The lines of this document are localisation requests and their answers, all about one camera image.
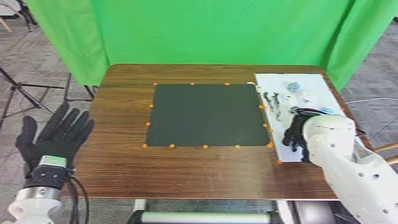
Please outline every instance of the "dark gray mat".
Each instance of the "dark gray mat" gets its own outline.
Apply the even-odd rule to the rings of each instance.
[[[256,88],[157,85],[150,146],[263,146],[269,133]]]

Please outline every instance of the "robotic hand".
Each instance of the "robotic hand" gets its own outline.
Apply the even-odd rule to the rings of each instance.
[[[95,128],[89,112],[80,115],[79,109],[70,113],[68,110],[70,104],[64,103],[36,141],[38,122],[32,117],[23,118],[16,147],[27,163],[25,186],[9,206],[18,224],[52,224],[48,215],[61,208],[61,189],[71,181],[73,159]]]
[[[286,131],[285,143],[301,143],[304,158],[324,169],[356,219],[365,224],[398,223],[398,175],[381,155],[356,142],[352,119],[301,111],[297,116],[304,117],[297,119],[301,125],[292,124],[299,130]]]

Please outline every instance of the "green backdrop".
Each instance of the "green backdrop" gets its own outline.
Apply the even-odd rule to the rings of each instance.
[[[320,65],[342,89],[397,0],[27,0],[80,84],[112,64]]]

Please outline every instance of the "black glove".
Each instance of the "black glove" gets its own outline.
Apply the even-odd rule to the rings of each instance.
[[[77,108],[70,113],[68,110],[70,104],[64,103],[50,118],[36,141],[38,122],[31,116],[23,118],[22,134],[16,138],[16,148],[20,149],[22,157],[27,162],[25,185],[31,186],[32,182],[38,182],[32,181],[31,178],[43,155],[66,158],[66,168],[68,170],[75,169],[73,159],[95,128],[95,121],[89,120],[87,111],[80,115],[80,110]]]
[[[318,116],[326,114],[322,111],[310,109],[310,108],[299,108],[295,110],[295,118],[290,125],[288,130],[285,131],[285,138],[283,138],[283,144],[286,146],[292,146],[292,151],[295,152],[299,148],[302,148],[302,162],[310,161],[310,151],[308,151],[308,142],[302,135],[302,127],[308,119],[313,116]]]

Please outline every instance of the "floor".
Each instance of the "floor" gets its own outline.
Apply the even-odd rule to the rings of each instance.
[[[57,52],[39,28],[27,32],[22,20],[7,21],[15,33],[7,33],[0,27],[0,67],[20,82],[64,86],[68,69],[64,67]],[[366,100],[377,97],[398,98],[398,24],[391,23],[386,34],[358,69],[350,83],[343,89],[347,102]],[[0,80],[0,111],[6,106],[9,85]],[[34,96],[41,97],[43,90],[31,88]],[[50,90],[45,96],[45,103],[55,109],[63,102],[63,90]],[[89,97],[82,86],[73,83],[71,97]],[[29,108],[29,103],[16,95],[11,105],[11,112]],[[374,146],[398,142],[398,101],[379,100],[354,102],[350,109],[358,118],[363,130]],[[75,102],[73,106],[82,110],[89,109],[89,103]],[[48,114],[39,110],[7,118],[4,131],[0,132],[0,222],[11,219],[7,205],[13,202],[15,193],[22,187],[22,158],[15,148],[15,139],[22,129],[23,115],[34,116],[39,127],[48,120]],[[384,156],[397,155],[398,151],[384,153]],[[68,223],[70,200],[55,214],[57,223]],[[93,199],[91,223],[127,223],[134,200]],[[265,212],[272,210],[270,201],[185,201],[151,200],[150,210],[153,211],[210,211],[210,212]]]

